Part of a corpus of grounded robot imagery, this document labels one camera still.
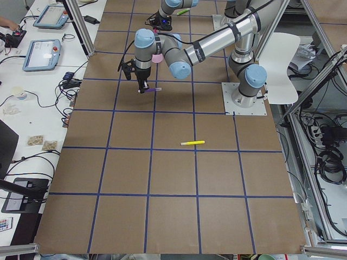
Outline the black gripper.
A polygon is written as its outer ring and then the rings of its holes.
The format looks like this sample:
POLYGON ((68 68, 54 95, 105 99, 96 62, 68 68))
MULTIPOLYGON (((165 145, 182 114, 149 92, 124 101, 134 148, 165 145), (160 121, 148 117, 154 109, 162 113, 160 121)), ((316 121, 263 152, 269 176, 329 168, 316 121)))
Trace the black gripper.
POLYGON ((148 68, 140 68, 136 65, 136 60, 131 59, 130 61, 121 62, 121 70, 124 72, 125 77, 127 80, 131 79, 131 74, 134 73, 137 81, 138 81, 138 85, 139 85, 139 89, 138 92, 143 94, 145 93, 145 90, 149 89, 149 85, 147 84, 147 79, 151 74, 151 67, 148 68))
POLYGON ((147 19, 147 24, 156 30, 172 30, 171 16, 152 15, 147 19))

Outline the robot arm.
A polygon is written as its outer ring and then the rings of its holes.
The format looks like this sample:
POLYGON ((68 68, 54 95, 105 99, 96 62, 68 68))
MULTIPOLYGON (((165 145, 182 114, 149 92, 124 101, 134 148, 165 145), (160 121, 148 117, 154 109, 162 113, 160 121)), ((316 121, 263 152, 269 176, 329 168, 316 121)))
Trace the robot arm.
POLYGON ((145 25, 149 25, 152 29, 160 31, 172 30, 171 15, 178 9, 192 8, 199 3, 199 0, 164 0, 158 11, 151 15, 145 25))
POLYGON ((149 89, 147 79, 153 55, 162 54, 173 77, 185 79, 194 65, 233 44, 229 66, 240 80, 237 94, 254 98, 265 84, 267 73, 264 67, 254 63, 253 36, 274 21, 281 5, 282 1, 236 1, 235 18, 185 48, 175 34, 139 29, 134 37, 134 58, 120 61, 118 69, 124 72, 127 80, 135 74, 139 92, 144 93, 149 89))

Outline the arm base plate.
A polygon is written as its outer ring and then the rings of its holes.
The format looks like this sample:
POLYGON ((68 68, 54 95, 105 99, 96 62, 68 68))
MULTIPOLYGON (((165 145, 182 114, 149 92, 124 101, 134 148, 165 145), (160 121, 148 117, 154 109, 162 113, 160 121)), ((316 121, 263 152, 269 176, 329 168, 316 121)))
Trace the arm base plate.
POLYGON ((231 21, 231 19, 225 15, 212 15, 212 20, 214 31, 226 27, 228 23, 231 21))
POLYGON ((261 89, 254 97, 243 96, 238 82, 222 82, 225 115, 266 116, 261 89))

